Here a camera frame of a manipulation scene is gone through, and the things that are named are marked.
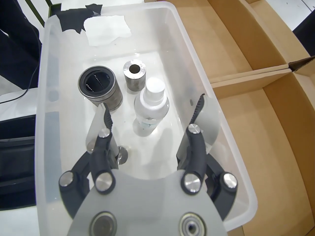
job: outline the cardboard box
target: cardboard box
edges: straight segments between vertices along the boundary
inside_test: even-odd
[[[258,198],[255,217],[229,234],[312,235],[315,62],[265,0],[168,1],[207,73]]]

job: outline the gray metal plate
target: gray metal plate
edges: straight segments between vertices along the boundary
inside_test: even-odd
[[[114,190],[109,195],[101,195],[93,187],[77,212],[68,236],[89,235],[93,217],[103,211],[116,217],[119,236],[180,235],[180,219],[187,212],[203,219],[207,235],[227,235],[206,192],[200,191],[195,196],[183,192],[180,186],[183,170],[158,180],[133,178],[119,170],[112,172],[116,178]]]

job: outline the white bottle cap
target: white bottle cap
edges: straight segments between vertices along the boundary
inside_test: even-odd
[[[150,77],[145,84],[143,100],[150,106],[157,106],[164,100],[165,84],[156,77]]]

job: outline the clear plastic bin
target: clear plastic bin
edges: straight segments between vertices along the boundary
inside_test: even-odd
[[[66,235],[72,222],[60,198],[58,179],[86,151],[96,106],[78,89],[85,69],[103,65],[116,75],[124,100],[112,112],[113,135],[117,145],[130,149],[120,169],[138,178],[155,179],[176,171],[175,155],[200,95],[205,92],[215,98],[171,3],[102,8],[101,16],[86,20],[84,26],[87,32],[78,34],[73,29],[62,32],[57,16],[45,23],[35,144],[38,219],[45,236]],[[148,137],[134,129],[135,93],[127,91],[123,75],[123,65],[131,59],[146,64],[147,78],[164,80],[170,100],[168,115]],[[220,118],[221,129],[211,153],[239,182],[236,201],[224,221],[225,228],[232,230],[252,219],[257,198],[222,111]]]

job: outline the metal tube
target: metal tube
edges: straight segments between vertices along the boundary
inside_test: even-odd
[[[145,87],[145,64],[138,60],[130,60],[124,65],[124,75],[127,87],[134,92],[141,91]]]
[[[94,66],[85,70],[79,78],[78,87],[96,106],[106,103],[109,111],[117,109],[123,102],[115,74],[107,67]]]

